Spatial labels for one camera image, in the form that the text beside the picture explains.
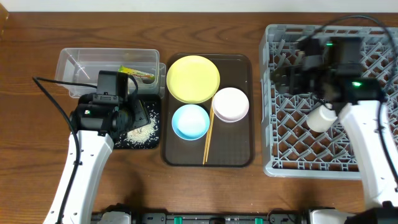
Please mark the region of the pile of rice waste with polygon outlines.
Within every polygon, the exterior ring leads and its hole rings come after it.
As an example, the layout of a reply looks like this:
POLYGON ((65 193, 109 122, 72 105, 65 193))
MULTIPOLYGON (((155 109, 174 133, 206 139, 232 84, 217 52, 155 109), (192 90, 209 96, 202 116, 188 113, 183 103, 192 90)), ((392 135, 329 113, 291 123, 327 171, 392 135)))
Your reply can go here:
POLYGON ((160 142, 160 109, 158 105, 146 105, 150 123, 128 132, 115 144, 116 149, 153 149, 160 142))

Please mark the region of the green yellow snack wrapper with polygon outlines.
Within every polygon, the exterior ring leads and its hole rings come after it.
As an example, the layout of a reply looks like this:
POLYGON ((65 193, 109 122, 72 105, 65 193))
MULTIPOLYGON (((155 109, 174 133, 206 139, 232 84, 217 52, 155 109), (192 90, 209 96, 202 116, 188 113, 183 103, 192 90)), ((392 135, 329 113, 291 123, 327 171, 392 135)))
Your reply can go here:
POLYGON ((142 72, 140 70, 136 70, 136 69, 133 69, 133 68, 128 68, 128 67, 125 67, 125 66, 122 66, 122 65, 119 67, 118 72, 126 73, 128 75, 132 75, 134 77, 141 78, 141 79, 146 79, 146 80, 154 80, 155 79, 155 75, 153 75, 151 73, 142 72))

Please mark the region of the white green cup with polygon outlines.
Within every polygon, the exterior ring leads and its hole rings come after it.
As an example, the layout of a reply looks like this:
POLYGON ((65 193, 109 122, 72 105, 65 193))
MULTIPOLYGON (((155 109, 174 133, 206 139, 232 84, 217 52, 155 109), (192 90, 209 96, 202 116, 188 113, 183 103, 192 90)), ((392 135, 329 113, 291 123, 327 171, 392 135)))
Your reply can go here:
POLYGON ((326 103, 308 114, 307 125, 312 131, 324 133, 328 131, 337 118, 335 110, 332 109, 332 104, 326 103))

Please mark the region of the light blue bowl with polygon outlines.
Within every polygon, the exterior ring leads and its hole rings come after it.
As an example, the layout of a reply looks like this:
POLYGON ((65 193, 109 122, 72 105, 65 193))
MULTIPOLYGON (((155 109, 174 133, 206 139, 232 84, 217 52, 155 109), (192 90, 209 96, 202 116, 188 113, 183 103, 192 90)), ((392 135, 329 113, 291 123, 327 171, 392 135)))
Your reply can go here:
POLYGON ((210 117, 201 106, 188 104, 175 111, 172 129, 181 139, 195 141, 202 138, 210 127, 210 117))

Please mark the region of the pink bowl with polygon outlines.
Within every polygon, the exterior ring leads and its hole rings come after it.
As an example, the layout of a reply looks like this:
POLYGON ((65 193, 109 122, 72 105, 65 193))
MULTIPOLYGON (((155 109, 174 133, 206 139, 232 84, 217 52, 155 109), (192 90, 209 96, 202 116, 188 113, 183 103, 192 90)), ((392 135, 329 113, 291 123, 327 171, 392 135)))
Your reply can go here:
POLYGON ((212 108, 220 120, 225 123, 234 123, 247 115, 249 100, 242 90, 227 87, 219 90, 214 95, 212 108))

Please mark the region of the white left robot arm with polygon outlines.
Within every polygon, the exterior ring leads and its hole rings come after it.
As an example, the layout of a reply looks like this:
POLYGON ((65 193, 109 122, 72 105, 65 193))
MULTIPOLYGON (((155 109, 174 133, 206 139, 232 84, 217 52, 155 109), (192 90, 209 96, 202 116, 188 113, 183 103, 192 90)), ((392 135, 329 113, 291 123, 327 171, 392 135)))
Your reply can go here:
POLYGON ((122 135, 149 124, 141 95, 82 95, 66 118, 68 156, 45 223, 89 223, 104 165, 122 135))

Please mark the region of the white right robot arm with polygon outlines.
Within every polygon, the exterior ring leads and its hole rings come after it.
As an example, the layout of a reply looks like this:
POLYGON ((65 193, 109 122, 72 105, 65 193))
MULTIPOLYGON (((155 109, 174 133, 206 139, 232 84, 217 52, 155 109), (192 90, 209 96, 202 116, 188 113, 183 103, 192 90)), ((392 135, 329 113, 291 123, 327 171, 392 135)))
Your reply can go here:
POLYGON ((332 37, 298 43, 298 65, 271 73, 279 93, 314 93, 328 102, 309 113, 308 127, 324 132, 339 121, 351 143, 366 208, 397 206, 397 148, 388 123, 385 93, 374 78, 361 76, 359 37, 332 37))

